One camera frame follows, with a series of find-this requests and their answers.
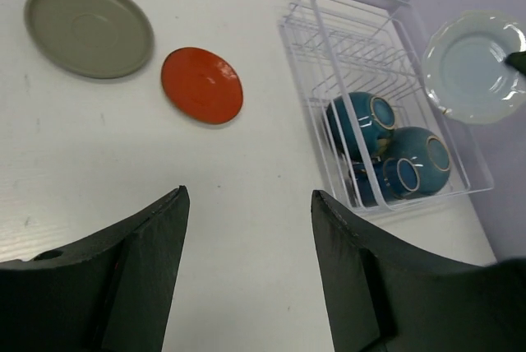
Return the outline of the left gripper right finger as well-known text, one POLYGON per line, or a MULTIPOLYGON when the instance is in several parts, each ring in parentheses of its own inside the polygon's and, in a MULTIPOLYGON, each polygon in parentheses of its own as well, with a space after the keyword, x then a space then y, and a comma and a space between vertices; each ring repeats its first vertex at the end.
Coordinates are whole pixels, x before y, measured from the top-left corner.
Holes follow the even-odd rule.
POLYGON ((320 190, 311 223, 335 350, 524 350, 524 259, 476 266, 441 257, 320 190))

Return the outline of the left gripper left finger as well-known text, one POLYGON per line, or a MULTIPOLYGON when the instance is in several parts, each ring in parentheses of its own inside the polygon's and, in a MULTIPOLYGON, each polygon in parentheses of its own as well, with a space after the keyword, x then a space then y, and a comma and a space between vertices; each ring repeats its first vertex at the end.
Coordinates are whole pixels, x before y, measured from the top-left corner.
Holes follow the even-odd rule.
POLYGON ((83 239, 3 262, 2 350, 162 350, 189 210, 181 186, 83 239))

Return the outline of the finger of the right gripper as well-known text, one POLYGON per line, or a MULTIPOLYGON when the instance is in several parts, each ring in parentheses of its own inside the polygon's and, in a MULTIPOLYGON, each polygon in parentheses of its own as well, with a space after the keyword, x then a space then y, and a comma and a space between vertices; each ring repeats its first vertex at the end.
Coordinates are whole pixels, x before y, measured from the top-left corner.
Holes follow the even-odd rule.
POLYGON ((522 76, 526 76, 526 52, 510 53, 504 61, 505 65, 513 68, 522 76))

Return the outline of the light blue scalloped plate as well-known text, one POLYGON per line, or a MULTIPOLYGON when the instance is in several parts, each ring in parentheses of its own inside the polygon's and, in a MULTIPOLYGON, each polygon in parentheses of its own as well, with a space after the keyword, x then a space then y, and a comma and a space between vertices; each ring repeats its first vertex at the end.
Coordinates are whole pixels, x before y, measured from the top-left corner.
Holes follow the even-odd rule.
POLYGON ((422 56, 427 97, 461 123, 496 123, 525 104, 525 76, 505 63, 524 50, 523 22, 498 11, 463 12, 430 38, 422 56))

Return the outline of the dark blue mug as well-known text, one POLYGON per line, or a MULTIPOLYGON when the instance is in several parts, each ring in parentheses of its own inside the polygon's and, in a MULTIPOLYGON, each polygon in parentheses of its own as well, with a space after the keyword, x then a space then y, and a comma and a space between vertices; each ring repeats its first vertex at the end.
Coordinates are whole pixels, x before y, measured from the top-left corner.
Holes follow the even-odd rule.
MULTIPOLYGON (((381 194, 386 202, 406 199, 420 188, 420 176, 413 163, 406 158, 388 158, 373 164, 381 194)), ((364 164, 353 165, 358 191, 364 206, 376 206, 364 164)))

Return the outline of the blue ceramic bowl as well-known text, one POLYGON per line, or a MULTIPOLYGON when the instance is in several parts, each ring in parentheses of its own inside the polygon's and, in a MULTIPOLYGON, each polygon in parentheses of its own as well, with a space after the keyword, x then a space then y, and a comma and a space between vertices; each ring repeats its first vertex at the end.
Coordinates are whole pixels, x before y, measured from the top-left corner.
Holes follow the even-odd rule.
POLYGON ((418 171, 420 185, 408 197, 420 198, 437 194, 448 182, 451 170, 450 152, 433 132, 422 127, 397 128, 382 160, 406 158, 418 171))

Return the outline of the beige interior dark bowl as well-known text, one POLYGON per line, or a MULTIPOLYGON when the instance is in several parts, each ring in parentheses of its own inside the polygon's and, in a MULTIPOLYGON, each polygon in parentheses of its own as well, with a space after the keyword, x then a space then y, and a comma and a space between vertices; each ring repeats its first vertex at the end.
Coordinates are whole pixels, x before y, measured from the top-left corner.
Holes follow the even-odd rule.
MULTIPOLYGON (((396 129, 394 110, 386 100, 371 93, 355 91, 348 96, 353 104, 369 156, 380 157, 396 129)), ((333 103, 327 106, 325 114, 336 149, 342 154, 348 151, 351 160, 361 162, 362 155, 343 97, 335 98, 333 103)))

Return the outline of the orange saucer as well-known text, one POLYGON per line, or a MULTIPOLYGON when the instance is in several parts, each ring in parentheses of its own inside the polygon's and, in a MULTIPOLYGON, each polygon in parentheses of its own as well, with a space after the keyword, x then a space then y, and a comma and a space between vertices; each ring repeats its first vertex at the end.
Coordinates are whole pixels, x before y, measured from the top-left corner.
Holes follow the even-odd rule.
POLYGON ((168 100, 198 122, 228 123, 242 109, 242 83, 233 67, 205 49, 185 47, 164 60, 160 81, 168 100))

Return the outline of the grey round plate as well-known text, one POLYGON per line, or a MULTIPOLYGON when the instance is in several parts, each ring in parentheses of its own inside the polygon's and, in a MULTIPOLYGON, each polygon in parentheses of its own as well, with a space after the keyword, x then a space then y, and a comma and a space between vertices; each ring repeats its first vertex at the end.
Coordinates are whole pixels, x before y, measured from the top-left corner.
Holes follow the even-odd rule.
POLYGON ((131 75, 155 47, 150 21, 133 0, 26 0, 24 23, 50 62, 87 78, 131 75))

